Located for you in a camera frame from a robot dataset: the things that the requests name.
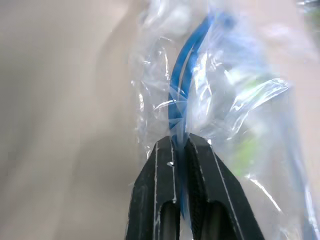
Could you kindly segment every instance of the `transparent plastic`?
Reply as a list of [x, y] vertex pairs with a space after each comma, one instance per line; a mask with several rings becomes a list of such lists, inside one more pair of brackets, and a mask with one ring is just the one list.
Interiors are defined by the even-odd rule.
[[[243, 20], [225, 7], [195, 2], [152, 1], [141, 15], [130, 58], [141, 165], [165, 136], [179, 148], [188, 133], [201, 136], [240, 181], [265, 239], [320, 239], [290, 85], [273, 72]], [[175, 72], [184, 44], [208, 16], [199, 48]], [[188, 223], [188, 206], [184, 211]]]

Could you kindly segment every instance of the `clear plastic bag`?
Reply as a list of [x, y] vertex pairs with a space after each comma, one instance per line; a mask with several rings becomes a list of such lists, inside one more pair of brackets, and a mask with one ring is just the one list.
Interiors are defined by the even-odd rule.
[[[152, 1], [141, 16], [130, 59], [141, 164], [162, 137], [183, 148], [188, 133], [199, 135], [240, 181], [265, 239], [320, 239], [289, 84], [245, 22], [218, 4], [195, 2]], [[206, 21], [205, 37], [186, 55]]]

